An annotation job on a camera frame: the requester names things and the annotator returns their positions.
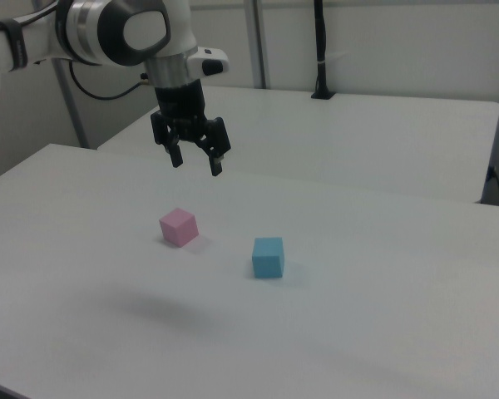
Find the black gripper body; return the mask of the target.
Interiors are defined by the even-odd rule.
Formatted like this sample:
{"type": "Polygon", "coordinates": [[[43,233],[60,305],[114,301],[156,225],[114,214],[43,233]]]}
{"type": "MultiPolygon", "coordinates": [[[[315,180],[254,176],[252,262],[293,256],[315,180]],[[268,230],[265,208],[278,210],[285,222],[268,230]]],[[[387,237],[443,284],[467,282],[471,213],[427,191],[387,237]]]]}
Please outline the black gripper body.
{"type": "Polygon", "coordinates": [[[194,142],[201,136],[205,98],[200,80],[175,88],[156,88],[159,110],[154,113],[154,140],[168,142],[168,130],[180,140],[194,142]]]}

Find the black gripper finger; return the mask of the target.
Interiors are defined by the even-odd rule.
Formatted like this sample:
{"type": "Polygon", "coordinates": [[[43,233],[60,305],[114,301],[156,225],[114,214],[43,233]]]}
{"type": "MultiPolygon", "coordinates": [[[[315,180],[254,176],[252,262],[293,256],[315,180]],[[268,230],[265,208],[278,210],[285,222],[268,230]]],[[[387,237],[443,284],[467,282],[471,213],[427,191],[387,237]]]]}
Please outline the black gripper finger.
{"type": "Polygon", "coordinates": [[[214,120],[198,121],[195,143],[207,154],[211,174],[218,176],[222,172],[224,155],[231,149],[224,120],[217,117],[214,120]]]}
{"type": "Polygon", "coordinates": [[[183,159],[179,147],[179,136],[175,127],[171,127],[159,111],[151,114],[151,125],[155,143],[165,148],[174,168],[181,166],[183,159]]]}

